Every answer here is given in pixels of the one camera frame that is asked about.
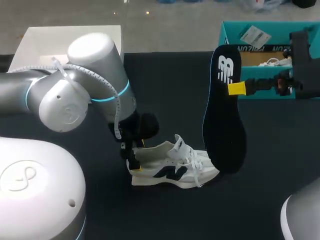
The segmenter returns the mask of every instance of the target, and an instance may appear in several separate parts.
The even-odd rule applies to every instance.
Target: teal shoe box
[[[241,40],[249,28],[254,26],[270,35],[270,39],[260,48],[255,48],[250,44]],[[242,62],[244,56],[263,57],[265,53],[267,56],[279,56],[279,52],[283,52],[290,46],[290,33],[308,30],[310,55],[312,58],[320,58],[320,22],[278,22],[278,21],[224,21],[221,25],[219,43],[218,45],[230,44],[237,47],[241,53]],[[274,75],[280,71],[289,69],[287,66],[258,66],[263,62],[256,62],[253,65],[242,65],[241,81],[249,78],[264,79],[273,78]],[[252,96],[240,95],[239,99],[294,99],[295,93],[289,96],[279,96],[275,90],[266,90],[256,92]]]

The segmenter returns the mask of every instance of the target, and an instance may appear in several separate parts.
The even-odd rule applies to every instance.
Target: white plastic bag
[[[270,11],[287,2],[287,0],[239,0],[239,2],[247,10]]]

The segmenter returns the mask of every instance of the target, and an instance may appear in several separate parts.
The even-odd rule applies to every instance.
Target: shoe heel
[[[132,176],[131,184],[133,186],[152,186],[162,182],[160,178]]]

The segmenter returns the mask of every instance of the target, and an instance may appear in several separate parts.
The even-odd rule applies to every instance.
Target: new balance logo
[[[221,72],[218,72],[218,79],[225,84],[232,84],[231,77],[234,75],[234,62],[231,58],[225,58],[225,56],[219,57],[218,68]]]
[[[165,166],[162,168],[156,175],[154,175],[154,178],[162,178],[166,176],[167,179],[179,181],[182,176],[187,172],[187,167],[182,166],[176,171],[175,166]]]

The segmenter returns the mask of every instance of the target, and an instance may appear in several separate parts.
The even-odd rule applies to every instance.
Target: black tabletop
[[[211,52],[131,53],[124,66],[139,112],[153,112],[160,132],[151,147],[179,134],[203,150],[202,123]],[[131,186],[107,123],[89,108],[74,131],[48,130],[32,115],[0,118],[0,136],[37,139],[68,150],[86,180],[86,239],[283,240],[281,207],[320,177],[317,100],[241,100],[247,156],[239,173],[201,188]]]

